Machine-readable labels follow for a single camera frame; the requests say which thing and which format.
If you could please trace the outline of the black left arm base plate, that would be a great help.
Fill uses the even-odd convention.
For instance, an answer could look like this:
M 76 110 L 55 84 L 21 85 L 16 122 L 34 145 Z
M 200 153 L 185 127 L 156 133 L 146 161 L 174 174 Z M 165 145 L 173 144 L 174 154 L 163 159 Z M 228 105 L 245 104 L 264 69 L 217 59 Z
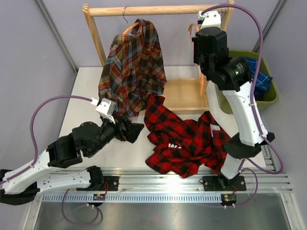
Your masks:
M 117 191 L 119 176 L 103 176 L 103 182 L 91 183 L 87 188 L 76 188 L 77 191 Z

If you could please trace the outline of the orange hanger of red shirt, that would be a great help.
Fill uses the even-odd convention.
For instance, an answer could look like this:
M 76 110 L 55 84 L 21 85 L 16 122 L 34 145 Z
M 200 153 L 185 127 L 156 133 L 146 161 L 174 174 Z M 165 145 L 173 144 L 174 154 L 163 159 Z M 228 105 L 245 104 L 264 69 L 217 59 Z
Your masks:
M 198 32 L 200 30 L 199 26 L 196 23 L 191 23 L 188 27 L 188 32 L 189 32 L 190 41 L 191 41 L 191 45 L 192 45 L 192 50 L 194 50 L 194 44 L 193 44 L 193 41 L 192 41 L 193 29 L 195 29 L 195 32 Z M 197 76 L 198 76 L 198 80 L 199 80 L 199 83 L 200 83 L 200 97 L 202 97 L 204 95 L 204 88 L 207 87 L 208 82 L 205 81 L 205 79 L 204 79 L 205 76 L 201 73 L 199 65 L 198 64 L 194 64 L 194 65 L 196 67 Z

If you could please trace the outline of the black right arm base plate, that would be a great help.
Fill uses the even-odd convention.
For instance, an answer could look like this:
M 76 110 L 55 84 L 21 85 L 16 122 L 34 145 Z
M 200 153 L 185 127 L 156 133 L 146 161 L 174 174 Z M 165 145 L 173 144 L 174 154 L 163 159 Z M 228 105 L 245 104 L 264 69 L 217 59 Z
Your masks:
M 243 176 L 236 176 L 233 179 L 226 179 L 224 176 L 211 175 L 203 176 L 199 182 L 203 185 L 204 191 L 246 191 L 245 178 Z

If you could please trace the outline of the red black checked shirt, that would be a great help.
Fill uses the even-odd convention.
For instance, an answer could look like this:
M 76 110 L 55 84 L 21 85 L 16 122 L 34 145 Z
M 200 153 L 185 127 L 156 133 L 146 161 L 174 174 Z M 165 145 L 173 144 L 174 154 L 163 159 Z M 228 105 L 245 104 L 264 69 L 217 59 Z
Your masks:
M 160 174 L 174 172 L 182 178 L 204 165 L 218 173 L 226 159 L 224 144 L 230 139 L 209 111 L 198 120 L 182 120 L 164 106 L 164 97 L 150 95 L 144 123 L 148 140 L 155 145 L 145 163 Z

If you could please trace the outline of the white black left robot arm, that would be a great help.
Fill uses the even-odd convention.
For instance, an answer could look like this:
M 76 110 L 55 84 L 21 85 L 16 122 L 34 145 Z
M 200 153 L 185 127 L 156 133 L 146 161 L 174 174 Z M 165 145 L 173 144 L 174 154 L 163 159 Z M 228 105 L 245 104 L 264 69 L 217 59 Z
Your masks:
M 1 203 L 23 205 L 32 202 L 36 196 L 59 190 L 106 190 L 107 185 L 98 166 L 66 174 L 61 174 L 61 171 L 82 163 L 84 158 L 93 157 L 113 139 L 134 143 L 143 128 L 144 124 L 133 123 L 126 117 L 114 123 L 103 118 L 101 126 L 90 121 L 82 123 L 48 145 L 36 163 L 30 162 L 17 170 L 2 169 Z

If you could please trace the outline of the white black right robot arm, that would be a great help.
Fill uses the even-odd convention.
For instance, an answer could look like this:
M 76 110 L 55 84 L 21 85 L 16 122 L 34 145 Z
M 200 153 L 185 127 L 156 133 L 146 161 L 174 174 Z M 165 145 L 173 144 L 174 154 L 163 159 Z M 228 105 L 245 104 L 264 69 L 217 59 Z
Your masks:
M 252 89 L 252 77 L 243 57 L 229 57 L 226 32 L 218 27 L 202 28 L 192 38 L 194 63 L 202 74 L 222 91 L 231 106 L 238 133 L 224 144 L 226 159 L 217 182 L 220 188 L 230 189 L 239 176 L 241 164 L 253 158 L 261 146 L 274 140 L 260 118 Z

